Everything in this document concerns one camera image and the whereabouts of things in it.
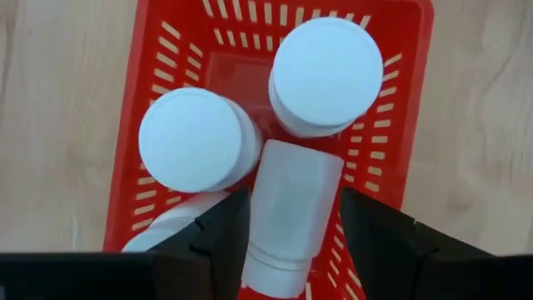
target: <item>wood grain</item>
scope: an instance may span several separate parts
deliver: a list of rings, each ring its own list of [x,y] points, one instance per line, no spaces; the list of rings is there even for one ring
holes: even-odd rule
[[[533,253],[533,2],[434,0],[404,211]],[[0,0],[0,251],[102,246],[135,0]]]
[[[0,8],[0,250],[99,250],[137,1],[15,2]]]
[[[403,210],[496,254],[533,220],[533,2],[435,0]]]

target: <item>basket rim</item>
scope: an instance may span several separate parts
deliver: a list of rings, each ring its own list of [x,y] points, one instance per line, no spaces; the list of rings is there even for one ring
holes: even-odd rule
[[[126,165],[126,153],[130,134],[130,124],[132,122],[132,110],[134,98],[137,94],[137,81],[139,80],[140,62],[142,60],[142,50],[144,46],[144,36],[148,16],[148,8],[151,0],[138,0],[135,22],[133,26],[132,45],[127,64],[127,75],[122,99],[122,109],[120,115],[119,129],[117,134],[117,146],[115,150],[115,161],[112,171],[112,182],[107,209],[107,221],[103,239],[103,251],[118,251],[116,237],[118,235],[118,220],[122,205],[122,185],[125,177],[124,167]],[[403,131],[403,143],[400,147],[400,155],[396,169],[397,174],[402,175],[400,181],[394,186],[398,188],[391,194],[403,198],[405,190],[409,161],[413,147],[416,123],[418,118],[418,107],[421,100],[422,86],[426,70],[427,58],[433,29],[435,12],[431,0],[382,0],[385,2],[404,2],[417,5],[421,14],[421,24],[419,26],[418,43],[415,53],[413,75],[410,86],[409,105],[407,107],[406,124]]]

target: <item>round white lid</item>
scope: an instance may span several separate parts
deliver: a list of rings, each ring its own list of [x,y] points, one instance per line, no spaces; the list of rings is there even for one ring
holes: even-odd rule
[[[161,96],[145,114],[139,150],[148,172],[162,185],[197,193],[223,180],[242,148],[242,129],[232,107],[195,87]]]
[[[273,67],[279,100],[318,126],[352,122],[376,100],[383,61],[372,37],[353,22],[320,17],[281,43]]]

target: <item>white lid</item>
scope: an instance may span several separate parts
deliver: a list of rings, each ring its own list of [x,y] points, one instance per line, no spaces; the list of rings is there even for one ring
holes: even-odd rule
[[[167,227],[148,228],[127,242],[122,251],[145,252],[146,250],[158,245],[158,243],[173,236],[177,232],[179,232],[179,230],[173,230]]]
[[[383,61],[372,37],[353,22],[320,17],[287,35],[277,50],[274,86],[302,120],[336,126],[361,116],[376,100]]]
[[[274,298],[296,298],[305,289],[311,261],[301,270],[271,267],[247,254],[242,281],[252,290]]]
[[[241,147],[242,129],[232,107],[195,87],[161,96],[139,131],[148,172],[160,184],[185,193],[207,190],[227,177]]]

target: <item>white tube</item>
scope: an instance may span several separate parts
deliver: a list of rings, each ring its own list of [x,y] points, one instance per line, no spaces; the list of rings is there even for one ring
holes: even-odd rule
[[[252,194],[243,282],[274,298],[297,297],[326,233],[343,160],[269,140]]]
[[[229,196],[229,192],[199,193],[183,204],[179,204],[157,217],[150,227],[132,238],[123,252],[145,252],[158,243],[179,233],[203,213]]]

